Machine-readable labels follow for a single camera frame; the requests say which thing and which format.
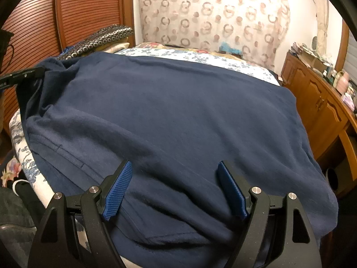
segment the textured blue pad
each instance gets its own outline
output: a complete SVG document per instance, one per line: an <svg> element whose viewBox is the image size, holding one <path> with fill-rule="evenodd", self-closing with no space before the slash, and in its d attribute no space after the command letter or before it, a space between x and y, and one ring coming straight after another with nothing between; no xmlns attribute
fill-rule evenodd
<svg viewBox="0 0 357 268"><path fill-rule="evenodd" d="M217 174L232 213L240 217L241 220L245 220L248 216L248 212L245 207L244 196L223 162L219 163Z"/></svg>
<svg viewBox="0 0 357 268"><path fill-rule="evenodd" d="M109 220L117 213L132 175L133 168L131 162L128 161L105 199L105 208L102 214L105 220Z"/></svg>

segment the patterned pillow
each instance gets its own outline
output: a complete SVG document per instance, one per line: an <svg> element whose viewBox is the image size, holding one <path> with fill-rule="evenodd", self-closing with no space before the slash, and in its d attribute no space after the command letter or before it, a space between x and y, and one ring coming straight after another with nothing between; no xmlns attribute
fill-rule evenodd
<svg viewBox="0 0 357 268"><path fill-rule="evenodd" d="M102 51L108 48L111 44L126 42L128 36L133 35L131 27L125 25L113 24L111 26L101 28L96 33L87 37L83 41L78 42L67 52L57 57L58 60L65 60L75 57L87 56L95 51Z"/></svg>

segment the curtain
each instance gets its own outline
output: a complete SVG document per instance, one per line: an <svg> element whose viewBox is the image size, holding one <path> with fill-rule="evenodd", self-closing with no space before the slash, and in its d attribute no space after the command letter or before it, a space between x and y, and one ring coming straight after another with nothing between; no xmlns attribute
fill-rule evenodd
<svg viewBox="0 0 357 268"><path fill-rule="evenodd" d="M140 0L144 42L218 51L222 43L243 58L274 69L276 49L290 23L288 0Z"/></svg>
<svg viewBox="0 0 357 268"><path fill-rule="evenodd" d="M328 28L328 0L315 0L317 17L317 53L326 54Z"/></svg>

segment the blue cloth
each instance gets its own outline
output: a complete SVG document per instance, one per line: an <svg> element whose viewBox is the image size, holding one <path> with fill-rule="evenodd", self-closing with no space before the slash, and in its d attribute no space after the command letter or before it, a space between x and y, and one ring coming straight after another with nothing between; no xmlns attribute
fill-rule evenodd
<svg viewBox="0 0 357 268"><path fill-rule="evenodd" d="M267 194L296 193L317 240L336 226L336 197L288 89L156 57L99 52L40 65L44 78L17 87L38 168L54 192L73 195L130 160L133 178L108 227L132 262L224 266L241 231L216 176L224 159Z"/></svg>

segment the black cable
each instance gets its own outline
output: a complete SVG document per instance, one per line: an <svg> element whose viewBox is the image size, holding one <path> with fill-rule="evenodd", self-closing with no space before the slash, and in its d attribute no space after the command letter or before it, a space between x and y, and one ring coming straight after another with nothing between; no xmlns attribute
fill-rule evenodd
<svg viewBox="0 0 357 268"><path fill-rule="evenodd" d="M8 68L8 66L10 65L10 63L12 61L12 58L14 57L14 53L15 53L14 46L12 44L9 44L8 46L11 46L11 48L12 48L12 55L11 55L10 61L8 62L8 65L4 68L4 70L0 69L0 74L2 74Z"/></svg>

